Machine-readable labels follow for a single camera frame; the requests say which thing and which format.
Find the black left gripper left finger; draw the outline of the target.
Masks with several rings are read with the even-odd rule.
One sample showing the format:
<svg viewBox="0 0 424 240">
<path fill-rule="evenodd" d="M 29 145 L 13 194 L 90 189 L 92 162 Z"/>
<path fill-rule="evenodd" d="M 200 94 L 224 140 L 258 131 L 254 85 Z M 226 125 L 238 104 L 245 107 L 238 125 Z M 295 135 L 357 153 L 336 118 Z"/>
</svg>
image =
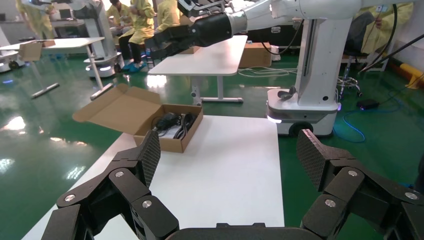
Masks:
<svg viewBox="0 0 424 240">
<path fill-rule="evenodd" d="M 161 157 L 158 133 L 119 151 L 99 175 L 64 193 L 42 238 L 92 240 L 116 216 L 140 240 L 165 240 L 180 229 L 178 219 L 150 191 Z"/>
</svg>

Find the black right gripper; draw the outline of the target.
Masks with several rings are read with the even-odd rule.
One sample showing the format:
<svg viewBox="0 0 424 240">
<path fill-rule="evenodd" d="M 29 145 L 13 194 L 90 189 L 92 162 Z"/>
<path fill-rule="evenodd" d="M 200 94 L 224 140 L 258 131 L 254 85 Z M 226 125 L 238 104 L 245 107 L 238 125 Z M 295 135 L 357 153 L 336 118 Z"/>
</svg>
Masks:
<svg viewBox="0 0 424 240">
<path fill-rule="evenodd" d="M 155 33 L 145 40 L 152 58 L 167 58 L 191 47 L 209 47 L 236 34 L 226 12 L 197 19 L 192 26 L 178 25 Z"/>
</svg>

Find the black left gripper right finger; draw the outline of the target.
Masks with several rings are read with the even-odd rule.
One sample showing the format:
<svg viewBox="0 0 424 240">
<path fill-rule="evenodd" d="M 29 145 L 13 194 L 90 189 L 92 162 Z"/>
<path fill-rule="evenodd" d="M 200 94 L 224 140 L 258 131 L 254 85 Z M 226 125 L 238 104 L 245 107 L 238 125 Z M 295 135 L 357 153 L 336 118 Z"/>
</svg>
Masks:
<svg viewBox="0 0 424 240">
<path fill-rule="evenodd" d="M 424 197 L 368 170 L 347 150 L 327 146 L 308 129 L 298 133 L 296 156 L 320 193 L 301 228 L 333 240 L 349 215 L 366 220 L 386 240 L 424 237 Z"/>
</svg>

